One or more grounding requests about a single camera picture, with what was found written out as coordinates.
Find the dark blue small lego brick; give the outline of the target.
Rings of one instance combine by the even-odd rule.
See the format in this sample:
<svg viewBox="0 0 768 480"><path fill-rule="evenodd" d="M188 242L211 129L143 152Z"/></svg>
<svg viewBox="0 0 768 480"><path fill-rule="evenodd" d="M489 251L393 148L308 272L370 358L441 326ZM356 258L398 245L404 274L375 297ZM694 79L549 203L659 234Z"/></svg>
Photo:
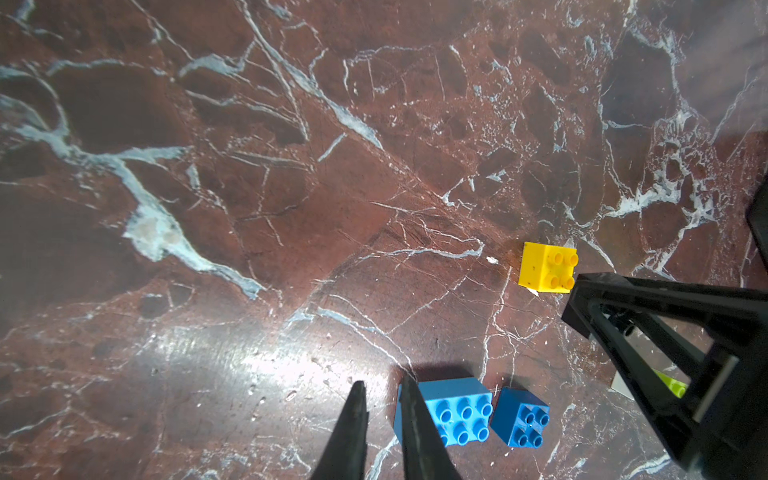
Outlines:
<svg viewBox="0 0 768 480"><path fill-rule="evenodd" d="M502 388L491 429L510 448L538 449L550 424L550 407L527 390Z"/></svg>

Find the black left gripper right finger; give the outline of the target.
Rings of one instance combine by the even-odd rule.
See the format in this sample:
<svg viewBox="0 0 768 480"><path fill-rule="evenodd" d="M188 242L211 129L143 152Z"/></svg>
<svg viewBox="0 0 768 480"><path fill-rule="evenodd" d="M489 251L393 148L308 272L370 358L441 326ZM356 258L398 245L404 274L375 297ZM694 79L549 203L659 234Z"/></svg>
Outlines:
<svg viewBox="0 0 768 480"><path fill-rule="evenodd" d="M461 479L450 460L416 381L403 378L400 393L401 444L407 480Z"/></svg>

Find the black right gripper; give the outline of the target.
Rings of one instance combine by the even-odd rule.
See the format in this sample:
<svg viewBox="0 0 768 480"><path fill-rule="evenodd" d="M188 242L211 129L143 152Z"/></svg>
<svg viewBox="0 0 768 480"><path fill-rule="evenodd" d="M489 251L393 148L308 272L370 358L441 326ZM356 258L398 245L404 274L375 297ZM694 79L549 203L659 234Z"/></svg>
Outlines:
<svg viewBox="0 0 768 480"><path fill-rule="evenodd" d="M768 180L746 211L768 268ZM562 319L606 352L667 454L698 474L767 471L767 294L589 273ZM655 370L685 382L677 398Z"/></svg>

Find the green yellow lego brick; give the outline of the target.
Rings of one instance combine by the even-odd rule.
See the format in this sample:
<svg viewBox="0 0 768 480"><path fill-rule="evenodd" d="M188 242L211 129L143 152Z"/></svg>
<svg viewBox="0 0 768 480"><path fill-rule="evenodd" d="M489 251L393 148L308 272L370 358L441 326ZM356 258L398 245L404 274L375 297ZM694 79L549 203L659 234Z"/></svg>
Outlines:
<svg viewBox="0 0 768 480"><path fill-rule="evenodd" d="M658 370L655 370L655 373L673 395L677 398L682 398L684 396L688 389L688 385L685 382L669 377Z"/></svg>

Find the yellow small lego brick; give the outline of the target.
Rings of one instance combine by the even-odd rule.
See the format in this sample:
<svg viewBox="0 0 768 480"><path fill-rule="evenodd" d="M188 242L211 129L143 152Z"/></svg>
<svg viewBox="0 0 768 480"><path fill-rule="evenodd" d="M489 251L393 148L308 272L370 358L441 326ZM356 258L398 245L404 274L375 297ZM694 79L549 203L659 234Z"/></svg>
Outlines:
<svg viewBox="0 0 768 480"><path fill-rule="evenodd" d="M518 284L536 292L567 294L575 285L578 263L576 249L526 242Z"/></svg>

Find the light blue long lego brick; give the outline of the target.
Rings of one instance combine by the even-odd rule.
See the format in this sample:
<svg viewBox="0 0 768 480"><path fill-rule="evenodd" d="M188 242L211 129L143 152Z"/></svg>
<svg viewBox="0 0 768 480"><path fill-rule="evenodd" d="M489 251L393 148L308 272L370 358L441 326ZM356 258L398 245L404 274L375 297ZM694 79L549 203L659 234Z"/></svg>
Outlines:
<svg viewBox="0 0 768 480"><path fill-rule="evenodd" d="M465 446L489 438L492 394L479 380L420 382L418 388L444 446Z"/></svg>

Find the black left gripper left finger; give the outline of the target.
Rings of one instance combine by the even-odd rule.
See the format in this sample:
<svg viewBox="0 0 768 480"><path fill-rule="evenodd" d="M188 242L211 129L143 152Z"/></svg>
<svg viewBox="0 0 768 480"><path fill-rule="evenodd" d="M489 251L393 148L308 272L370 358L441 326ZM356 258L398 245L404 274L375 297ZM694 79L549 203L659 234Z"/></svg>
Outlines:
<svg viewBox="0 0 768 480"><path fill-rule="evenodd" d="M366 387L356 381L311 479L363 479L368 422Z"/></svg>

